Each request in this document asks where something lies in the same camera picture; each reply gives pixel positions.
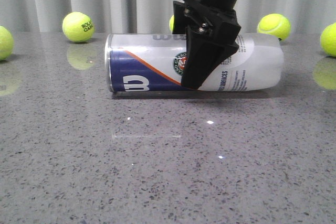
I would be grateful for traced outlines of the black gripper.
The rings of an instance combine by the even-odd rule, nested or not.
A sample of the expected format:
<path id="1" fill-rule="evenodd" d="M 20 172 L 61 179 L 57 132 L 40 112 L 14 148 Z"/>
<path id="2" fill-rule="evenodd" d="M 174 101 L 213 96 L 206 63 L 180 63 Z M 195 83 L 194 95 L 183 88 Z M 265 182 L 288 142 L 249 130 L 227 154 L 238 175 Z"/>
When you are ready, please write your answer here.
<path id="1" fill-rule="evenodd" d="M 197 90 L 225 59 L 239 48 L 237 0 L 183 0 L 173 2 L 172 34 L 187 35 L 187 61 L 181 86 Z"/>

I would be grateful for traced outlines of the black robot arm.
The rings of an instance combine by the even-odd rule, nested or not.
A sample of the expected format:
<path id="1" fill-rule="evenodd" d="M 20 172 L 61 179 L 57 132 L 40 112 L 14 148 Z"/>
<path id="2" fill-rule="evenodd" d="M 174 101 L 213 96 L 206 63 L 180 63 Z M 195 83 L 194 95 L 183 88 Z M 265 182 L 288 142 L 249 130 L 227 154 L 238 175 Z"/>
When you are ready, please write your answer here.
<path id="1" fill-rule="evenodd" d="M 186 35 L 187 60 L 181 85 L 198 89 L 225 59 L 235 54 L 240 25 L 237 0 L 174 1 L 174 34 Z"/>

